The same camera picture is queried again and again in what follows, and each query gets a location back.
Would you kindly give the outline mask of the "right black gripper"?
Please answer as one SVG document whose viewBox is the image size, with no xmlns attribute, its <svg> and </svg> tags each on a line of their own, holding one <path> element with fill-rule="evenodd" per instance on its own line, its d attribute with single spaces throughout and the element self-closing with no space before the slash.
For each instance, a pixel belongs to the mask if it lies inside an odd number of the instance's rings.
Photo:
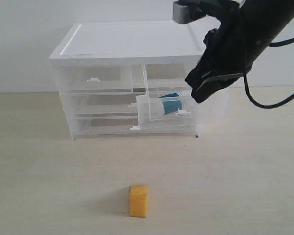
<svg viewBox="0 0 294 235">
<path fill-rule="evenodd" d="M 270 44 L 269 36 L 242 16 L 223 21 L 208 31 L 206 50 L 185 81 L 192 88 L 191 97 L 203 103 L 215 92 L 244 77 L 252 64 Z"/>
</svg>

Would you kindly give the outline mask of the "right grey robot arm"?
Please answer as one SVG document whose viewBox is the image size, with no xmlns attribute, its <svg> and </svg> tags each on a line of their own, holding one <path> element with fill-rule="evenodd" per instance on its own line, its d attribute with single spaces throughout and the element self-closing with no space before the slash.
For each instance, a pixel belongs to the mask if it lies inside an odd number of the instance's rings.
<svg viewBox="0 0 294 235">
<path fill-rule="evenodd" d="M 206 50 L 185 81 L 202 103 L 249 72 L 254 61 L 294 18 L 294 0 L 181 0 L 193 20 L 206 15 L 221 22 L 204 39 Z"/>
</svg>

